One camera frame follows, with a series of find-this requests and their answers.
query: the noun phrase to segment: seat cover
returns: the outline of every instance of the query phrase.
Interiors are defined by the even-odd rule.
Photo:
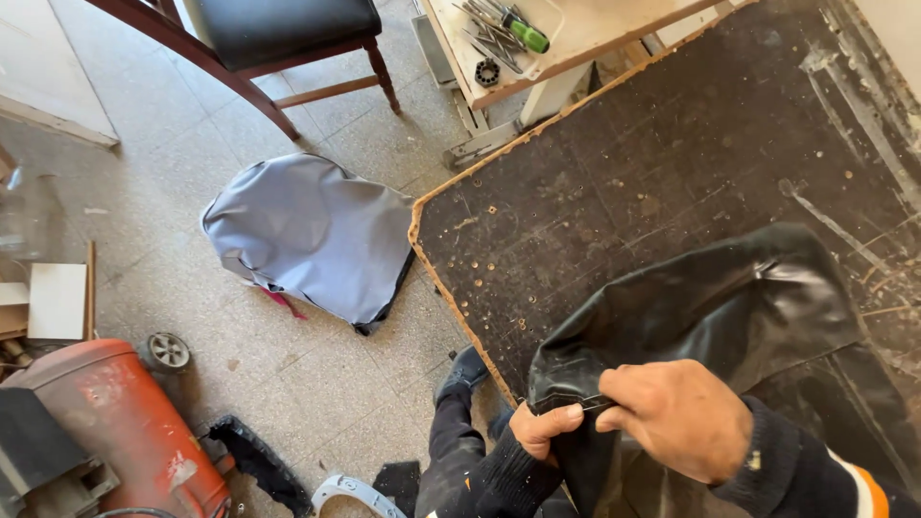
[[[575,402],[590,408],[579,429],[552,443],[586,517],[745,515],[629,437],[595,431],[598,414],[616,404],[598,392],[602,371],[673,359],[700,361],[846,460],[917,490],[915,429],[863,338],[818,238],[774,224],[600,289],[538,348],[528,402],[537,413]]]
[[[415,257],[413,198],[297,153],[250,166],[202,214],[221,265],[369,335]]]
[[[186,0],[195,31],[231,72],[380,34],[373,0]]]

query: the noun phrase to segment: chair rung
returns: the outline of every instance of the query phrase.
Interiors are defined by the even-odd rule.
[[[309,92],[298,93],[296,95],[276,100],[274,103],[278,108],[291,108],[292,106],[298,106],[298,104],[304,104],[305,102],[313,102],[314,100],[326,99],[328,97],[360,90],[362,88],[373,87],[378,84],[380,84],[380,82],[377,76],[362,77],[361,79],[345,81],[344,83],[332,85],[331,87],[317,88]]]

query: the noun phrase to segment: green screwdriver handle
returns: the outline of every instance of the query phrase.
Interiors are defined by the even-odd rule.
[[[550,41],[547,40],[546,36],[541,34],[539,30],[533,29],[514,18],[510,20],[506,28],[517,36],[526,47],[538,54],[546,53],[550,49]]]

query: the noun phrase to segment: black sleeve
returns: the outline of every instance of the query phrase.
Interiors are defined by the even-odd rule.
[[[506,429],[464,486],[455,488],[447,503],[428,517],[533,518],[562,482],[558,468],[530,456]]]
[[[713,493],[748,512],[765,516],[893,518],[921,516],[904,492],[876,482],[819,440],[743,396],[752,411],[752,445],[735,477]]]

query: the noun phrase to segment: gray seat cover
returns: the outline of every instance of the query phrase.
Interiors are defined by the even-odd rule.
[[[221,264],[352,325],[390,304],[411,251],[413,198],[323,157],[250,166],[202,214]]]

